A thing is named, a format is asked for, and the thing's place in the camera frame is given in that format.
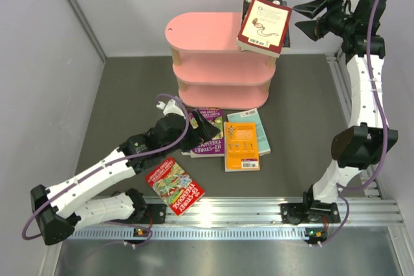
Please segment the purple 117-storey treehouse book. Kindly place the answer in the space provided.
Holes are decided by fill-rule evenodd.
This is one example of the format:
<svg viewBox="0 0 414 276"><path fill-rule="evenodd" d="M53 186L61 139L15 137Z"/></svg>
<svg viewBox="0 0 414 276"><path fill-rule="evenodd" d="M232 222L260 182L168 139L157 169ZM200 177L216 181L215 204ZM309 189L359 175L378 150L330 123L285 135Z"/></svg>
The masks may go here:
<svg viewBox="0 0 414 276"><path fill-rule="evenodd" d="M223 112L220 109L199 109L202 116L219 132L213 140L202 143L190 151L192 158L220 157L224 156Z"/></svg>

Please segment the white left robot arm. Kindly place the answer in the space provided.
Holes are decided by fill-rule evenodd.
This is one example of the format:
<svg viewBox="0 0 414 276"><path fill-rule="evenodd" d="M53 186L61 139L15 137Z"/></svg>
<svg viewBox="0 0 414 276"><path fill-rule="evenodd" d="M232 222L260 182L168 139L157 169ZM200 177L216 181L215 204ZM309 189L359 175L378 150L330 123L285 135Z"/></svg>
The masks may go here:
<svg viewBox="0 0 414 276"><path fill-rule="evenodd" d="M147 203L136 189L97 199L120 181L160 164L168 154L191 151L212 141L219 129L195 109L192 126L185 114L166 113L154 127L129 137L103 160L58 185L38 185L30 192L32 212L45 245L57 244L81 228L102 222L138 224Z"/></svg>

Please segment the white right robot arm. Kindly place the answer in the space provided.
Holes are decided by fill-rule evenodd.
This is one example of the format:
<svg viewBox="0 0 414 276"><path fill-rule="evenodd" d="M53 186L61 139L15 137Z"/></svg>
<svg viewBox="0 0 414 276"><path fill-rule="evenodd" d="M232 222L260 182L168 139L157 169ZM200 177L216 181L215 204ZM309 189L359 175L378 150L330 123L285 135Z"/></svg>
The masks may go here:
<svg viewBox="0 0 414 276"><path fill-rule="evenodd" d="M295 24L313 41L332 33L342 38L351 82L348 128L331 144L332 161L323 176L304 192L300 203L281 205L282 221L298 225L327 219L339 223L336 201L341 190L371 165L382 167L398 132L390 129L382 106L384 38L377 35L387 0L315 0L296 5L306 21Z"/></svg>

